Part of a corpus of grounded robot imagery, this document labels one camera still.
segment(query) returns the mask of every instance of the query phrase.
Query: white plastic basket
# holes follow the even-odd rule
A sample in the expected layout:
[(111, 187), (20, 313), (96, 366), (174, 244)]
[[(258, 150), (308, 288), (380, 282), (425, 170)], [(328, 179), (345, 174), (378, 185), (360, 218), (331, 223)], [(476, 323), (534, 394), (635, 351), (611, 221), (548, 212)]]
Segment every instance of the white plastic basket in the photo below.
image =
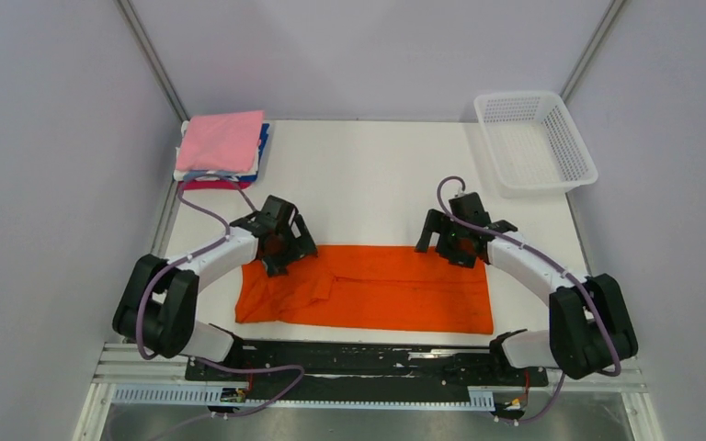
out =
[(493, 172), (502, 197), (565, 193), (597, 180), (586, 144), (555, 93), (480, 95), (474, 106), (488, 151), (474, 156), (478, 173)]

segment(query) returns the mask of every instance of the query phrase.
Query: stack of folded clothes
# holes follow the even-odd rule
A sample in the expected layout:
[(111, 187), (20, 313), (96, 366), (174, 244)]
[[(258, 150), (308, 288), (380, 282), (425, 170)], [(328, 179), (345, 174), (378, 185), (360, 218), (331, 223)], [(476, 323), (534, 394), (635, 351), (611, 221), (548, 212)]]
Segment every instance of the stack of folded clothes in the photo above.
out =
[(196, 178), (186, 184), (186, 190), (231, 189), (231, 181), (240, 188), (249, 187), (258, 178), (268, 128), (261, 110), (191, 118), (182, 125), (175, 180)]

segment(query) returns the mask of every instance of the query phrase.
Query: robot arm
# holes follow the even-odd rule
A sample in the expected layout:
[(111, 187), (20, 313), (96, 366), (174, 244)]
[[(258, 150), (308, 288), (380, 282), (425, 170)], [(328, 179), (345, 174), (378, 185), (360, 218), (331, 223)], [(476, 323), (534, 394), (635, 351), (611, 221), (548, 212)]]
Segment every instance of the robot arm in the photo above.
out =
[[(485, 227), (524, 243), (518, 228), (506, 220), (491, 222), (476, 193), (450, 200), (450, 211), (462, 221)], [(457, 224), (445, 213), (431, 209), (427, 214), (416, 251), (426, 252), (432, 233), (438, 233), (437, 252), (451, 264), (474, 267), (478, 258), (502, 269), (526, 286), (549, 308), (548, 331), (516, 331), (499, 335), (491, 350), (512, 368), (560, 368), (572, 379), (581, 379), (612, 364), (612, 357), (598, 324), (586, 317), (585, 304), (568, 274), (584, 281), (594, 306), (609, 332), (621, 359), (637, 354), (621, 289), (613, 277), (602, 274), (557, 271), (535, 254), (501, 237), (484, 234)]]
[[(267, 198), (261, 210), (235, 220), (231, 227), (226, 242), (205, 254), (193, 255), (220, 237), (168, 259), (152, 254), (139, 259), (112, 321), (115, 332), (135, 339), (139, 303), (150, 281), (169, 262), (190, 257), (163, 275), (150, 293), (142, 327), (145, 346), (167, 358), (183, 354), (224, 360), (238, 337), (196, 320), (199, 293), (229, 271), (256, 259), (272, 277), (287, 274), (290, 263), (317, 254), (302, 215), (293, 204), (274, 196)], [(162, 292), (166, 293), (163, 302), (153, 298)]]

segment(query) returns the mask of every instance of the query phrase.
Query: metal floor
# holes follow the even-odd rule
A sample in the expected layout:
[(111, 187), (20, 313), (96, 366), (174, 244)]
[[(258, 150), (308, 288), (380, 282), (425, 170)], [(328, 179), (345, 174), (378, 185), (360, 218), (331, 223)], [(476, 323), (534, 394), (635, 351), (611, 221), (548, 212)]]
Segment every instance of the metal floor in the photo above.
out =
[[(532, 392), (531, 413), (547, 401)], [(114, 409), (111, 441), (143, 441), (189, 417), (202, 407), (126, 405)], [(499, 441), (499, 440), (633, 440), (620, 394), (567, 392), (534, 424), (509, 427), (478, 412), (355, 411), (267, 409), (241, 420), (204, 420), (161, 438), (165, 441)], [(109, 441), (107, 431), (102, 440)]]

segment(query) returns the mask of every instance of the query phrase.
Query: red wire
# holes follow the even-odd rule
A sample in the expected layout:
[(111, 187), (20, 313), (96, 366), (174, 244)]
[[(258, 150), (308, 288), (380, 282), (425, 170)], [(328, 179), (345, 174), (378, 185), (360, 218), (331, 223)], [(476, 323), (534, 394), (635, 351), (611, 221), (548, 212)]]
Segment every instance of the red wire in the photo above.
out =
[(524, 377), (526, 377), (526, 383), (524, 385), (524, 393), (520, 397), (517, 398), (518, 401), (521, 400), (529, 400), (529, 370), (524, 369)]
[[(249, 361), (245, 363), (245, 366), (248, 368), (252, 367)], [(247, 391), (249, 392), (251, 390), (253, 390), (253, 374), (247, 374)]]

